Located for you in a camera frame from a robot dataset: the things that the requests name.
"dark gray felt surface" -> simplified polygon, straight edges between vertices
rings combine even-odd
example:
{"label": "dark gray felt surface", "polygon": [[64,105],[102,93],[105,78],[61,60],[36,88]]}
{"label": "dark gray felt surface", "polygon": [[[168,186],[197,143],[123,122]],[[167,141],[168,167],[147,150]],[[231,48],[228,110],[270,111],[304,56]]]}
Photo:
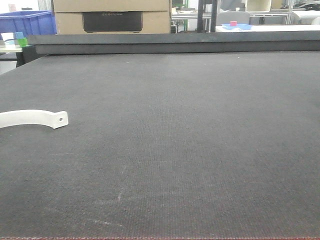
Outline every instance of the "dark gray felt surface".
{"label": "dark gray felt surface", "polygon": [[0,75],[0,237],[320,237],[320,52],[49,56]]}

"white wall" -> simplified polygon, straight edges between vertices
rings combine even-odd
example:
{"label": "white wall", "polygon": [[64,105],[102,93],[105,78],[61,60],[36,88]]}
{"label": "white wall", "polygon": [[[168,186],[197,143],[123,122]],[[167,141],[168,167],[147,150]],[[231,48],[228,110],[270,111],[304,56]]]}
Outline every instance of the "white wall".
{"label": "white wall", "polygon": [[21,11],[21,8],[32,8],[32,10],[39,10],[38,0],[0,0],[0,13],[8,13],[8,4],[15,4],[16,10]]}

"curved plastic strip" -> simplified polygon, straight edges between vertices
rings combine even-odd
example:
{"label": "curved plastic strip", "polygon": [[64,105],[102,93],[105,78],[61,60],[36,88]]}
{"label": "curved plastic strip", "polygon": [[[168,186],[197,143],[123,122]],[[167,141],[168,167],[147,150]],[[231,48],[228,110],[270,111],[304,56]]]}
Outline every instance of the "curved plastic strip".
{"label": "curved plastic strip", "polygon": [[69,124],[66,111],[18,110],[0,113],[0,128],[37,124],[57,129]]}

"blue tray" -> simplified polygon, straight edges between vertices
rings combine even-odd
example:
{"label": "blue tray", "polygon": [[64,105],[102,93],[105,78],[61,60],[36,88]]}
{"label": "blue tray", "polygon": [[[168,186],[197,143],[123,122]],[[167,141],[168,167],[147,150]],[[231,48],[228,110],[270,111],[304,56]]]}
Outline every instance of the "blue tray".
{"label": "blue tray", "polygon": [[223,28],[228,29],[228,30],[232,30],[232,29],[236,29],[239,28],[241,30],[251,30],[252,25],[249,24],[243,24],[243,23],[238,23],[236,26],[230,26],[230,24],[222,24]]}

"white table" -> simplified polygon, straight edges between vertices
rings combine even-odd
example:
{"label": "white table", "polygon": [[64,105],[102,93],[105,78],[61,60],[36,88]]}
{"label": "white table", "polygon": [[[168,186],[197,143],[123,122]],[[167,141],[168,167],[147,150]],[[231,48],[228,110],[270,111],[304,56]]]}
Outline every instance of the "white table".
{"label": "white table", "polygon": [[15,45],[14,47],[0,45],[0,53],[22,53],[22,48],[18,45]]}
{"label": "white table", "polygon": [[320,17],[320,11],[294,11],[293,23],[311,24],[311,22],[317,17]]}
{"label": "white table", "polygon": [[[227,30],[223,26],[216,26],[216,32],[232,33],[235,31]],[[253,25],[251,30],[242,32],[285,32],[285,31],[320,31],[320,25]]]}
{"label": "white table", "polygon": [[0,56],[0,61],[16,61],[16,66],[19,67],[25,64],[25,58],[23,54],[23,50],[20,46],[10,46],[7,47],[5,45],[0,45],[0,53],[4,55]]}

